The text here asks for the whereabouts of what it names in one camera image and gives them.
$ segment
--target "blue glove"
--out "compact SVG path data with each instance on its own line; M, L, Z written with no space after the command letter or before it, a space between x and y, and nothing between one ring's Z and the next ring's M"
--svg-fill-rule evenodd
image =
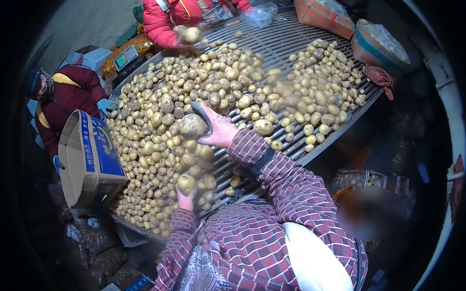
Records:
M97 108L99 109L100 117L103 119L104 116L110 117L109 111L116 110L117 103L108 99L101 99L99 102L97 102Z
M63 166L63 164L60 162L57 155L53 157L52 161L54 162L55 170L57 171L58 176L59 176L60 170L58 168L61 168L62 170L64 170L65 166Z

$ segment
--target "red checkered shirt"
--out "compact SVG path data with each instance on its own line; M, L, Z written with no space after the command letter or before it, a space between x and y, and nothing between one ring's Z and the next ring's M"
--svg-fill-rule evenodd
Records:
M251 167L268 147L260 135L243 129L227 152L242 166ZM313 231L333 251L355 287L356 245L340 228L335 203L322 178L275 151L258 181L272 198L273 205L247 202L228 205L198 228L192 212L178 209L172 214L173 232L157 266L158 278L152 290L170 290L175 285L196 245L209 252L212 264L233 289L298 290L285 244L282 226L285 222L296 222ZM363 245L361 250L364 281L368 261Z

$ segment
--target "blue cardboard box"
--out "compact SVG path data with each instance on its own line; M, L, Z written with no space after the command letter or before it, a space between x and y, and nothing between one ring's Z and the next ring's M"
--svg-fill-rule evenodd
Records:
M63 128L58 157L70 208L103 207L129 180L105 121L78 109Z

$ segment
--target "person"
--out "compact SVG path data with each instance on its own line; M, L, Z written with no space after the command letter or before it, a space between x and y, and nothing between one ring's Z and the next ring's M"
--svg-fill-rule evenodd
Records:
M364 245L346 234L321 177L262 136L196 102L211 134L199 143L226 149L250 168L265 199L226 205L197 226L196 190L177 189L179 208L152 290L357 290L368 266Z
M53 76L41 67L32 68L24 83L25 93L38 101L35 124L55 170L64 169L58 158L59 136L70 114L80 109L97 118L109 117L117 104L108 100L93 70L65 65Z
M240 11L251 9L249 0L230 0L230 3ZM172 21L175 25L202 29L209 24L232 18L228 6L228 0L143 0L144 31L153 43L161 47L187 47L173 31Z

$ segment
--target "hand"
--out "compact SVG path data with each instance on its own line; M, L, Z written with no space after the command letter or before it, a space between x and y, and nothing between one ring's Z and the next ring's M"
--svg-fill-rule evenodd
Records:
M117 103L108 99L101 99L97 102L97 108L99 109L100 117L103 119L103 115L110 117L109 111L117 109Z
M60 160L58 159L58 156L55 155L52 159L53 163L54 163L54 166L55 166L55 170L57 171L58 173L58 176L60 175L60 170L59 168L61 168L62 170L65 169L65 166L63 166L63 164L60 162Z
M182 40L183 40L182 38L179 38L179 37L178 37L177 39L175 39L175 41L174 41L171 45L172 45L174 48L181 48L181 47L190 47L190 46L192 46L192 45L190 45L190 44L184 44L184 43L182 42Z
M193 211L194 209L194 196L196 196L196 193L198 192L198 188L194 187L191 192L189 192L188 196L185 196L185 194L178 189L178 186L175 187L176 189L176 194L178 197L178 206L181 209L186 209L188 211Z
M195 113L201 114L204 119L208 119L212 125L212 134L207 137L199 138L197 142L203 145L227 149L239 131L236 126L207 106L202 106L197 102L191 102L191 107Z

